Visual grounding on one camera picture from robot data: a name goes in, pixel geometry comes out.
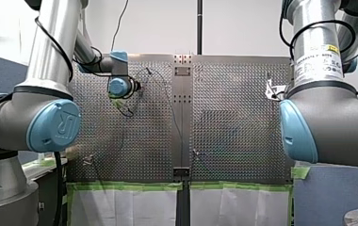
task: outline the green tape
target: green tape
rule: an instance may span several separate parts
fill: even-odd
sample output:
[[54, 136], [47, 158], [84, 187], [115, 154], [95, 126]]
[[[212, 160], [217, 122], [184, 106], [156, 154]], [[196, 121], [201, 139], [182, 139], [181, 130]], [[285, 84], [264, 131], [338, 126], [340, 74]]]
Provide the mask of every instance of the green tape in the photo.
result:
[[41, 167], [52, 167], [56, 165], [56, 160], [42, 160], [41, 161]]
[[236, 183], [236, 182], [192, 182], [190, 185], [190, 189], [193, 190], [224, 189], [224, 188], [286, 192], [291, 190], [292, 185], [267, 186], [267, 185], [260, 185], [260, 184]]
[[181, 190], [182, 184], [169, 183], [126, 183], [126, 182], [88, 182], [88, 183], [68, 183], [70, 190], [128, 190], [128, 191], [170, 191]]
[[291, 178], [304, 180], [310, 169], [310, 167], [294, 167], [291, 169]]

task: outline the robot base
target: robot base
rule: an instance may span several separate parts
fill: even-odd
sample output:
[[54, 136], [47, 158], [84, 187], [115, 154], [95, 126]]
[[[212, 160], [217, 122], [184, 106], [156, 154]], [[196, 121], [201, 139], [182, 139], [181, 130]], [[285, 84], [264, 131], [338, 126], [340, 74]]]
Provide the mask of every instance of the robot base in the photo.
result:
[[38, 185], [32, 182], [24, 193], [0, 201], [0, 226], [38, 225], [38, 206]]

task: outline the silver robot arm segment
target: silver robot arm segment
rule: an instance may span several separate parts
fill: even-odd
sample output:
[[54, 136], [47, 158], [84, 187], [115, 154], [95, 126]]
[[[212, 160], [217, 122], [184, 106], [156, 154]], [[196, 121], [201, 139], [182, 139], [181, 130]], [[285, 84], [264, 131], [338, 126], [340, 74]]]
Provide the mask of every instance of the silver robot arm segment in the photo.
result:
[[[281, 102], [282, 136], [295, 160], [358, 167], [358, 98], [343, 81], [342, 70], [342, 60], [358, 48], [358, 32], [343, 53], [350, 45], [350, 28], [341, 28], [344, 37], [339, 39], [334, 17], [343, 5], [341, 0], [294, 0], [287, 6], [287, 19], [299, 36], [293, 42], [294, 88]], [[358, 25], [358, 18], [345, 18]]]

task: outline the perforated metal panel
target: perforated metal panel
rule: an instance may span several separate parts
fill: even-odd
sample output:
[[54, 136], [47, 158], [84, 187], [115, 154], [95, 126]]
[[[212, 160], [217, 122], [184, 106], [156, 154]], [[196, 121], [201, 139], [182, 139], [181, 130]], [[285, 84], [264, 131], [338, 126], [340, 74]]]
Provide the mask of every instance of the perforated metal panel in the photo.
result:
[[288, 64], [279, 57], [194, 57], [192, 180], [290, 182], [279, 104], [265, 96], [267, 74], [284, 85]]
[[[187, 57], [182, 66], [174, 56], [130, 57], [130, 75], [143, 84], [128, 102], [133, 118], [107, 98], [107, 78], [76, 72], [83, 122], [68, 151], [69, 181], [171, 182], [173, 167], [192, 167], [195, 181], [290, 183], [278, 104], [264, 94], [268, 73], [273, 85], [286, 84], [288, 60]], [[178, 67], [191, 73], [175, 74]]]
[[83, 120], [68, 151], [69, 181], [172, 181], [172, 62], [172, 56], [130, 57], [129, 74], [143, 86], [127, 103], [132, 118], [109, 101], [106, 77], [76, 71], [72, 92]]

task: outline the sticker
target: sticker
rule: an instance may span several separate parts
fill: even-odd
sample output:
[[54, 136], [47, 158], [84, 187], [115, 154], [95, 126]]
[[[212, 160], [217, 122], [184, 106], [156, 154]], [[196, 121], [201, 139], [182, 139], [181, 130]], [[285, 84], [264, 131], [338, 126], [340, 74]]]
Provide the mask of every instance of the sticker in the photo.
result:
[[296, 83], [304, 79], [342, 79], [340, 55], [333, 50], [313, 51], [297, 60], [295, 75]]
[[340, 54], [340, 50], [335, 45], [321, 45], [310, 48], [311, 51], [332, 51], [334, 53]]

